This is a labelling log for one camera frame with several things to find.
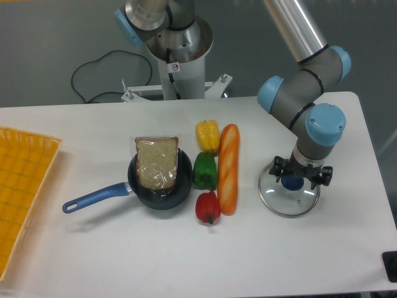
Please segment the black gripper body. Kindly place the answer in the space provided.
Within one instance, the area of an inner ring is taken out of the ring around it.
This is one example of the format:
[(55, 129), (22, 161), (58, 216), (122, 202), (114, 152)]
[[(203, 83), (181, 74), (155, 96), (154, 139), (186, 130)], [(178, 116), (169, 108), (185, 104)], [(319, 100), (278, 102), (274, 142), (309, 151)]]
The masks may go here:
[(314, 164), (301, 165), (295, 159), (283, 160), (280, 177), (296, 176), (311, 180), (318, 180), (321, 177), (321, 166), (314, 167)]

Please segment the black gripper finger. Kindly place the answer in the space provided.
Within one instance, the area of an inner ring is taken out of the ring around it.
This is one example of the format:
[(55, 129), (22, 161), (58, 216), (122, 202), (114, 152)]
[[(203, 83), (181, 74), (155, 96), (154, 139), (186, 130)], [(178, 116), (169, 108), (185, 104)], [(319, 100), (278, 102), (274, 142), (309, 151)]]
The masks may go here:
[(276, 183), (280, 181), (283, 170), (284, 170), (284, 159), (280, 156), (275, 156), (270, 164), (269, 174), (275, 176)]
[(324, 166), (317, 173), (315, 173), (311, 178), (311, 189), (315, 189), (317, 186), (329, 186), (332, 180), (333, 167)]

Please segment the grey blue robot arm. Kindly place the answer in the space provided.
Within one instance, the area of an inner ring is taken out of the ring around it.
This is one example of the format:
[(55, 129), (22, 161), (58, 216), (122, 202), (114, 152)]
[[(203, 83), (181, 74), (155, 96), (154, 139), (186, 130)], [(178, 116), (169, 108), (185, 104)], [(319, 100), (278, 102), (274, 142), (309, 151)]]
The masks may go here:
[[(350, 56), (328, 45), (300, 1), (266, 1), (265, 6), (300, 67), (289, 79), (269, 78), (257, 94), (260, 106), (297, 136), (291, 156), (275, 157), (269, 174), (283, 182), (305, 178), (312, 187), (327, 186), (332, 168), (324, 161), (346, 118), (338, 107), (316, 100), (350, 71)], [(145, 45), (157, 59), (166, 100), (204, 97), (204, 58), (213, 37), (193, 1), (127, 1), (114, 18), (132, 45)]]

